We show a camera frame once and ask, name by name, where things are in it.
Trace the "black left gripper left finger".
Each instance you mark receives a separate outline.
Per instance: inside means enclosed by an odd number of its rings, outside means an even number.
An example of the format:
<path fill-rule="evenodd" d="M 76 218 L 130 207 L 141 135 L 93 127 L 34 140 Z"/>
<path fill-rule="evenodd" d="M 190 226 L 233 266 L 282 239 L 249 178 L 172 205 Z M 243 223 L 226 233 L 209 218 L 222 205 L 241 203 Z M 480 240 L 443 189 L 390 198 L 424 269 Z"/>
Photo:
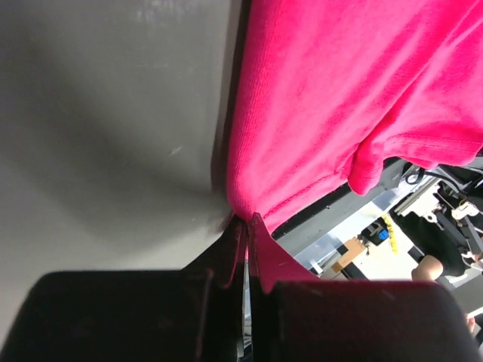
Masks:
<path fill-rule="evenodd" d="M 20 307 L 3 361 L 237 361 L 247 226 L 234 218 L 181 270 L 58 271 Z"/>

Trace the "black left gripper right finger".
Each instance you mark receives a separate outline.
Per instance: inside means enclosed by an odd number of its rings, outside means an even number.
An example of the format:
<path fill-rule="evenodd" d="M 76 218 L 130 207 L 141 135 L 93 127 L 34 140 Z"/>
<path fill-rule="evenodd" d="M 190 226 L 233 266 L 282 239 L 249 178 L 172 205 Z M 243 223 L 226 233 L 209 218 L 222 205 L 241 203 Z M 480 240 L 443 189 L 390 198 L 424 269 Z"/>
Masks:
<path fill-rule="evenodd" d="M 479 361 L 466 319 L 442 286 L 329 281 L 248 224 L 255 361 Z"/>

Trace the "red t-shirt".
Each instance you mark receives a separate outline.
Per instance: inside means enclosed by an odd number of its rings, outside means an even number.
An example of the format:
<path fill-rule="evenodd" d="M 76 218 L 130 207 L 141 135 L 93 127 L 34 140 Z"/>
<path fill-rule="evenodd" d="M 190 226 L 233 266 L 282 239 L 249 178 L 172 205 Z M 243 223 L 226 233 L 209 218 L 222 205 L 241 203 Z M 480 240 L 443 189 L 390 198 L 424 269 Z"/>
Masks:
<path fill-rule="evenodd" d="M 251 4 L 227 192 L 274 230 L 383 162 L 466 165 L 482 148 L 480 1 Z"/>

